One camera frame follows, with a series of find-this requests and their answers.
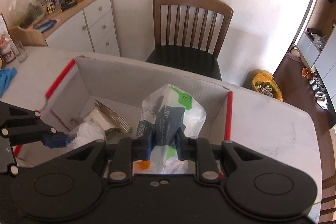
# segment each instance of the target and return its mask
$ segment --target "black chair seat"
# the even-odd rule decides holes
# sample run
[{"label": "black chair seat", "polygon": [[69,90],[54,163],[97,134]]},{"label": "black chair seat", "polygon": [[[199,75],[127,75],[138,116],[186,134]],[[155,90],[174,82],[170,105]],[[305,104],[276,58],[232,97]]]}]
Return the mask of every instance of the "black chair seat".
[{"label": "black chair seat", "polygon": [[217,59],[196,48],[160,46],[151,53],[147,62],[222,80]]}]

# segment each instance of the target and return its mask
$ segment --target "doormat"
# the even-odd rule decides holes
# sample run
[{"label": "doormat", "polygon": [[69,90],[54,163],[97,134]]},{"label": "doormat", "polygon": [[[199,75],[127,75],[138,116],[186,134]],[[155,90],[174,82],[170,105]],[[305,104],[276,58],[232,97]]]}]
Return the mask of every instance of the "doormat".
[{"label": "doormat", "polygon": [[296,62],[299,62],[299,63],[302,63],[301,59],[295,55],[292,55],[290,52],[286,52],[285,54],[286,57],[296,61]]}]

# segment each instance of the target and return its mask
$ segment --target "trash can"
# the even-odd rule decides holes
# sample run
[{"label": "trash can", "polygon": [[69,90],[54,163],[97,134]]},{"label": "trash can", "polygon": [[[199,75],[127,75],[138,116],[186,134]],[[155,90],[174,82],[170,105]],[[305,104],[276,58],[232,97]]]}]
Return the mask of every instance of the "trash can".
[{"label": "trash can", "polygon": [[252,79],[252,89],[283,102],[280,88],[273,80],[273,76],[265,70],[258,72]]}]

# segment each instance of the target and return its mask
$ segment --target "yellow trash bag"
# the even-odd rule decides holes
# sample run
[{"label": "yellow trash bag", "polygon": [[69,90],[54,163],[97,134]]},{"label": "yellow trash bag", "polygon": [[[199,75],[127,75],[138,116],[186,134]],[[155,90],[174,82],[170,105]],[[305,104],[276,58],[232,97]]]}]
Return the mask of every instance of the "yellow trash bag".
[{"label": "yellow trash bag", "polygon": [[277,83],[275,83],[275,81],[273,80],[273,76],[269,72],[265,70],[258,72],[257,75],[252,79],[252,89],[258,93],[261,93],[257,89],[258,85],[262,87],[269,85],[272,88],[273,98],[283,102],[282,93]]}]

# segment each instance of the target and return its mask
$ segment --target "white marble table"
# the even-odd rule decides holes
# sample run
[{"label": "white marble table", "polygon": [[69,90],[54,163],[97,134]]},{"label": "white marble table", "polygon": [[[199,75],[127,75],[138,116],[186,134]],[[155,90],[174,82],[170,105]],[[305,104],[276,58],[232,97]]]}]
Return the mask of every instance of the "white marble table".
[{"label": "white marble table", "polygon": [[[96,53],[56,51],[47,47],[27,47],[26,51],[28,58],[24,63],[19,64],[15,60],[7,65],[14,66],[18,73],[0,100],[31,110],[39,108],[46,90],[74,56],[86,55],[108,60],[120,58]],[[210,80],[205,76],[196,77],[221,84],[233,91],[233,141],[298,168],[315,180],[318,195],[310,217],[318,222],[322,174],[317,137],[310,116],[296,107],[256,92]]]}]

